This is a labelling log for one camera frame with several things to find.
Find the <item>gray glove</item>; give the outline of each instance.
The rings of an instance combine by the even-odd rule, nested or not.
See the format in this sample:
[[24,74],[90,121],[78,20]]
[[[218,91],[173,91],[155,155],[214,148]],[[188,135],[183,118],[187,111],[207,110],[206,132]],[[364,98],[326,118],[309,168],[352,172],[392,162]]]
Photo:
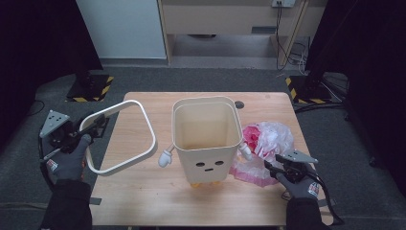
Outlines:
[[[309,164],[306,164],[306,168],[311,174],[316,174],[316,171]],[[279,172],[277,173],[277,179],[290,193],[292,198],[317,199],[317,195],[319,194],[319,184],[316,183],[312,178],[305,176],[300,182],[294,184],[287,180],[287,178]]]
[[58,152],[47,161],[48,169],[57,177],[57,179],[81,180],[83,172],[83,156],[86,148],[90,145],[92,138],[89,134],[81,137],[78,146],[70,153]]

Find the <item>power outlet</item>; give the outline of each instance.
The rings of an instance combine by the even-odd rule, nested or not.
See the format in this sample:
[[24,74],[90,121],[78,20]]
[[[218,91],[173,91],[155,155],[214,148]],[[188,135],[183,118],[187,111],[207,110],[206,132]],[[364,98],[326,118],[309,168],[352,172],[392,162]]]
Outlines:
[[296,0],[272,0],[272,7],[277,8],[282,5],[283,8],[293,8],[295,6],[295,2]]

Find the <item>plastic bag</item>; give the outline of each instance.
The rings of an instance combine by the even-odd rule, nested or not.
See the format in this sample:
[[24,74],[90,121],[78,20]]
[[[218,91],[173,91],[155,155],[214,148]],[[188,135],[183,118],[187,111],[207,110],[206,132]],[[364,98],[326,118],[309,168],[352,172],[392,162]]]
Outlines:
[[245,143],[253,153],[252,161],[247,161],[237,152],[229,173],[235,179],[254,183],[261,187],[278,183],[264,167],[263,160],[281,168],[275,154],[293,150],[293,135],[290,128],[281,123],[261,122],[246,126],[243,131]]

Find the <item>wall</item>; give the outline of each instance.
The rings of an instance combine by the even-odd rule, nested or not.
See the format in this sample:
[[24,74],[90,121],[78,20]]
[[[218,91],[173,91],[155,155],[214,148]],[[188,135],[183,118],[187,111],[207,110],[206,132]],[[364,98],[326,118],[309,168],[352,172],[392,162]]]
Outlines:
[[167,58],[157,1],[77,2],[99,58]]

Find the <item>cable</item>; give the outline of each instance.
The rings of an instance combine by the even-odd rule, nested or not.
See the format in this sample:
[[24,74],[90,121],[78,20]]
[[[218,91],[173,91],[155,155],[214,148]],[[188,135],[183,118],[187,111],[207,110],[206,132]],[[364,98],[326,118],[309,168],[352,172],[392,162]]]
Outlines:
[[337,97],[337,95],[335,95],[334,92],[330,88],[328,88],[328,86],[326,86],[323,82],[320,82],[320,84],[322,84],[328,90],[328,92],[330,92],[330,94],[332,94],[334,98],[336,98],[340,103],[342,102],[342,100]]
[[40,210],[46,210],[48,204],[45,203],[24,203],[24,202],[8,202],[8,203],[0,203],[0,209],[27,209],[27,208],[34,208]]
[[295,54],[295,55],[298,55],[298,56],[301,57],[299,60],[297,60],[297,59],[294,59],[294,58],[290,57],[290,55],[288,55],[286,53],[286,51],[284,50],[284,48],[280,44],[279,28],[280,28],[280,25],[281,25],[281,18],[282,18],[282,2],[278,1],[277,4],[278,4],[278,15],[277,15],[276,40],[277,40],[277,43],[278,43],[278,47],[281,48],[281,50],[283,51],[284,56],[286,57],[286,64],[284,64],[282,66],[282,68],[280,68],[280,65],[278,63],[278,57],[280,56],[280,49],[277,49],[277,70],[283,70],[286,67],[287,63],[289,63],[291,65],[295,65],[295,63],[292,62],[292,60],[294,60],[294,61],[299,62],[298,67],[299,67],[299,71],[301,72],[301,74],[306,75],[306,73],[305,73],[305,58],[307,58],[307,57],[305,57],[305,46],[302,43],[298,43],[298,42],[294,43],[294,44],[300,44],[300,45],[304,46],[304,50],[302,51],[302,53],[300,55]]
[[295,113],[301,113],[301,112],[307,112],[315,109],[321,109],[321,108],[344,108],[344,105],[342,103],[313,103],[310,105],[306,106],[301,106],[298,109],[295,109]]
[[345,222],[340,217],[338,217],[338,215],[335,213],[334,209],[332,208],[330,195],[329,195],[327,186],[326,186],[325,182],[323,181],[323,179],[318,174],[313,173],[313,172],[307,172],[306,175],[308,177],[310,177],[311,179],[313,179],[314,181],[316,181],[316,183],[320,184],[322,186],[323,190],[325,191],[327,207],[328,207],[329,211],[331,212],[331,215],[333,216],[332,225],[344,224]]

